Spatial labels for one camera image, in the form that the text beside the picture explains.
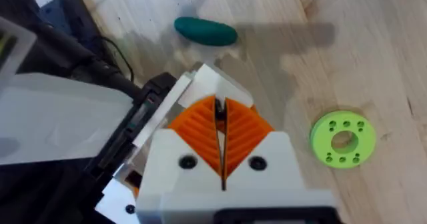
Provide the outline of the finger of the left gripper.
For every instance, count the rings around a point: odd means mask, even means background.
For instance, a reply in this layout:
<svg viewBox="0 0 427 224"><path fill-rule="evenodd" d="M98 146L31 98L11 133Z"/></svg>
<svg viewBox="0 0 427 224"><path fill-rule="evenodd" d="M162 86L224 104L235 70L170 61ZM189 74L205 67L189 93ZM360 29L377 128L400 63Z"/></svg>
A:
<svg viewBox="0 0 427 224"><path fill-rule="evenodd" d="M136 171L122 177L116 175L103 189L103 197L95 210L113 223L140 224L136 200L141 180L142 176Z"/></svg>
<svg viewBox="0 0 427 224"><path fill-rule="evenodd" d="M192 76L191 83L179 98L182 107L189 107L205 97L214 96L225 107L226 99L252 107L250 92L215 65L203 64Z"/></svg>

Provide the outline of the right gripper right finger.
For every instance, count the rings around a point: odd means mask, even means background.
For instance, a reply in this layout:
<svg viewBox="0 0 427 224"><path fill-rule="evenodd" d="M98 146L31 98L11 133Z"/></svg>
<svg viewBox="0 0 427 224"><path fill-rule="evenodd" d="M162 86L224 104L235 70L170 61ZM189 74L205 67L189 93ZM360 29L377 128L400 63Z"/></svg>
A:
<svg viewBox="0 0 427 224"><path fill-rule="evenodd" d="M232 99L226 99L223 176L226 191L304 188L289 135Z"/></svg>

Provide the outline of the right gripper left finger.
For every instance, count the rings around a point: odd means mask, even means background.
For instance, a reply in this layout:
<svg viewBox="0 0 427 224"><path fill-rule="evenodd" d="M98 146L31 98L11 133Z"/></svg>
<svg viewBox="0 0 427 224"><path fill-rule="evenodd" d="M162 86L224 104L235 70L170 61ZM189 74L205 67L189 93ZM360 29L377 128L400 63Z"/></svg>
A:
<svg viewBox="0 0 427 224"><path fill-rule="evenodd" d="M139 197L168 193L223 194L214 96L196 101L153 134Z"/></svg>

